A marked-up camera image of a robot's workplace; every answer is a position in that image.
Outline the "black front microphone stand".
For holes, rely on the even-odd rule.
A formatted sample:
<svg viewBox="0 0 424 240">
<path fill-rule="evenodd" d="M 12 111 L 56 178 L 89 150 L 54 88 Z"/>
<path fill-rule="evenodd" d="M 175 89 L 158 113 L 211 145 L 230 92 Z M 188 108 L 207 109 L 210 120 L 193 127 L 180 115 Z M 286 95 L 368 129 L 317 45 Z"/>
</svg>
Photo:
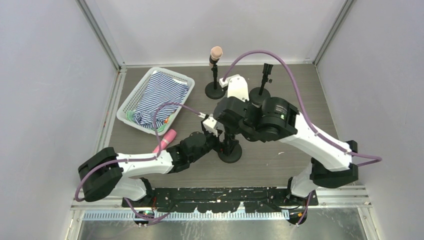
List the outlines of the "black front microphone stand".
<svg viewBox="0 0 424 240">
<path fill-rule="evenodd" d="M 240 142 L 236 139 L 236 135 L 224 132 L 224 139 L 220 142 L 218 157 L 227 164 L 233 164 L 240 160 L 243 149 Z"/>
</svg>

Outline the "black microphone stand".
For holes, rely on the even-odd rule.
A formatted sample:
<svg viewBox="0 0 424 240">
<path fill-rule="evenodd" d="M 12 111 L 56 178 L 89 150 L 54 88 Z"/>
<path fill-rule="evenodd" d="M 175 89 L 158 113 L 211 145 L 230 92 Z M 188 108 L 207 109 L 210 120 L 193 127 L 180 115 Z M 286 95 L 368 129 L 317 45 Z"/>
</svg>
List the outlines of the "black microphone stand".
<svg viewBox="0 0 424 240">
<path fill-rule="evenodd" d="M 213 57 L 212 55 L 209 57 L 213 81 L 208 83 L 204 89 L 206 96 L 213 100 L 220 99 L 225 95 L 225 91 L 223 90 L 218 81 L 218 61 L 219 59 Z"/>
<path fill-rule="evenodd" d="M 269 75 L 272 72 L 273 64 L 264 63 L 262 70 L 262 79 L 260 87 L 255 87 L 249 92 L 249 99 L 255 105 L 260 106 L 263 101 L 267 98 L 270 98 L 270 92 L 265 89 L 266 83 L 271 83 L 272 79 L 269 78 Z"/>
<path fill-rule="evenodd" d="M 233 164 L 240 160 L 243 149 L 240 142 L 236 139 L 236 135 L 224 132 L 224 139 L 220 142 L 218 157 L 227 164 Z"/>
</svg>

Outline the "pink microphone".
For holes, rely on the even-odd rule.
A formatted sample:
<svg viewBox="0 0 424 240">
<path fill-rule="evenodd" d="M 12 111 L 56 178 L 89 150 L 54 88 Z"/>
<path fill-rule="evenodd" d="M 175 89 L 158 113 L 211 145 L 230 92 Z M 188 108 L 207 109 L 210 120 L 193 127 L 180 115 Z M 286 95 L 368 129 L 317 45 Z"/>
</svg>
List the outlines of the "pink microphone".
<svg viewBox="0 0 424 240">
<path fill-rule="evenodd" d="M 158 153 L 165 149 L 177 136 L 177 132 L 174 129 L 170 129 L 163 136 L 158 146 L 153 150 L 153 153 Z"/>
</svg>

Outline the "beige microphone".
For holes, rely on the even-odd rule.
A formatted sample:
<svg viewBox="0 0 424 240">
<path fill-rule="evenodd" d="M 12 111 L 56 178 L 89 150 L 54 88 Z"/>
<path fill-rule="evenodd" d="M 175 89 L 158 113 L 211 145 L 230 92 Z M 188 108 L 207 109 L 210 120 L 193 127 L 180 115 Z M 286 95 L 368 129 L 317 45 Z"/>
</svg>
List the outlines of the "beige microphone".
<svg viewBox="0 0 424 240">
<path fill-rule="evenodd" d="M 210 55 L 209 55 L 209 65 L 210 66 L 214 66 L 218 63 L 218 61 L 220 60 L 220 58 L 223 55 L 223 50 L 220 46 L 214 46 L 211 50 L 210 50 Z"/>
</svg>

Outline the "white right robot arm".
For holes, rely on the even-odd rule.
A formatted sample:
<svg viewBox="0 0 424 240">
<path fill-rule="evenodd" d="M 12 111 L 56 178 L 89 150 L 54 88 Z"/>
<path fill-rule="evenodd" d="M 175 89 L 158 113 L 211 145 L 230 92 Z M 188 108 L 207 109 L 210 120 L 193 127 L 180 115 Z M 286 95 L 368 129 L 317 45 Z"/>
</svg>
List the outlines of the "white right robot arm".
<svg viewBox="0 0 424 240">
<path fill-rule="evenodd" d="M 319 133 L 294 105 L 282 98 L 267 98 L 257 107 L 234 96 L 224 97 L 215 107 L 213 118 L 225 132 L 242 135 L 247 141 L 278 141 L 308 154 L 310 163 L 288 181 L 291 196 L 306 198 L 317 187 L 335 189 L 359 178 L 359 168 L 349 154 L 357 151 L 357 143 Z"/>
</svg>

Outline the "blue striped cloth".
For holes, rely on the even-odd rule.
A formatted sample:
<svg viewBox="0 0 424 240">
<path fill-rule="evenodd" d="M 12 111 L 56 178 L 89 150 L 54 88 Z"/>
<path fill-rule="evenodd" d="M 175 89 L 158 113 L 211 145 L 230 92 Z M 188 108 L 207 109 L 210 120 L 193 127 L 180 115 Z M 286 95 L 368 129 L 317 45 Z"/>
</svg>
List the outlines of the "blue striped cloth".
<svg viewBox="0 0 424 240">
<path fill-rule="evenodd" d="M 166 105 L 158 108 L 164 103 L 182 103 L 188 91 L 186 82 L 155 70 L 130 119 L 143 128 L 153 129 L 156 123 L 156 127 L 160 129 L 169 122 L 178 106 Z"/>
</svg>

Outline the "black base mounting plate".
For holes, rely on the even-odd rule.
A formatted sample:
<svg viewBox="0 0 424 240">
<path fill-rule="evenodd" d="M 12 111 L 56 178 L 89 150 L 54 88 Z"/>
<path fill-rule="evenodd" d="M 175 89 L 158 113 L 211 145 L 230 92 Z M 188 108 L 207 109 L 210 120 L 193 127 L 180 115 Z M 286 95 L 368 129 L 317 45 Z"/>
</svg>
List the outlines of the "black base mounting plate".
<svg viewBox="0 0 424 240">
<path fill-rule="evenodd" d="M 276 213 L 303 210 L 307 200 L 290 196 L 285 187 L 158 187 L 129 203 L 134 208 L 155 208 L 163 213 L 234 213 L 240 207 L 246 213 Z"/>
</svg>

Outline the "green cloth in basket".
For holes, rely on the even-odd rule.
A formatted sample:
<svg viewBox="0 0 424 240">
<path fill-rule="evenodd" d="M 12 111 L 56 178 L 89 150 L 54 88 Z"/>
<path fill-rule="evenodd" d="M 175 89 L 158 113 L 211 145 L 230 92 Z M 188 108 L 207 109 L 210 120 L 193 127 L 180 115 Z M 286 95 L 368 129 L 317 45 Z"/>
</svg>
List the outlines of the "green cloth in basket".
<svg viewBox="0 0 424 240">
<path fill-rule="evenodd" d="M 135 115 L 134 111 L 129 110 L 126 112 L 126 119 L 128 121 L 135 122 L 134 115 Z"/>
</svg>

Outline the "white plastic basket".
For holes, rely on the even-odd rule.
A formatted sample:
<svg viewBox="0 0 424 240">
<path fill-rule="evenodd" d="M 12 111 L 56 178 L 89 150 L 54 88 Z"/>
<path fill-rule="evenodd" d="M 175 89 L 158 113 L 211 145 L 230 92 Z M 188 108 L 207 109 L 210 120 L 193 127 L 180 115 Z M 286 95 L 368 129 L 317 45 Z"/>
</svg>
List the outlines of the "white plastic basket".
<svg viewBox="0 0 424 240">
<path fill-rule="evenodd" d="M 153 74 L 154 71 L 162 72 L 169 77 L 172 77 L 174 79 L 186 82 L 188 87 L 189 87 L 189 90 L 188 90 L 188 93 L 185 96 L 185 98 L 182 100 L 182 103 L 166 102 L 158 108 L 160 110 L 161 108 L 163 108 L 164 106 L 167 106 L 167 105 L 177 105 L 178 106 L 176 111 L 170 116 L 169 122 L 167 124 L 163 125 L 161 128 L 157 128 L 156 123 L 154 123 L 153 129 L 149 129 L 149 128 L 144 128 L 144 127 L 136 124 L 135 122 L 131 122 L 131 121 L 127 120 L 126 113 L 128 111 L 134 111 L 136 109 L 136 106 L 139 103 L 139 101 L 141 100 L 142 95 L 144 94 L 145 89 L 148 85 L 148 81 L 149 81 L 149 79 L 150 79 L 150 77 L 151 77 L 151 75 Z M 175 72 L 175 71 L 172 71 L 172 70 L 169 70 L 169 69 L 166 69 L 166 68 L 152 67 L 147 71 L 147 73 L 143 76 L 143 78 L 139 81 L 139 83 L 135 86 L 135 88 L 131 91 L 131 93 L 125 99 L 123 104 L 117 110 L 116 117 L 120 121 L 122 121 L 123 123 L 135 128 L 135 129 L 138 129 L 142 132 L 152 134 L 152 135 L 162 136 L 169 130 L 171 124 L 173 123 L 177 114 L 180 112 L 182 105 L 188 99 L 188 97 L 189 97 L 191 91 L 193 90 L 194 86 L 195 86 L 195 81 L 192 78 L 190 78 L 186 75 L 180 74 L 178 72 Z"/>
</svg>

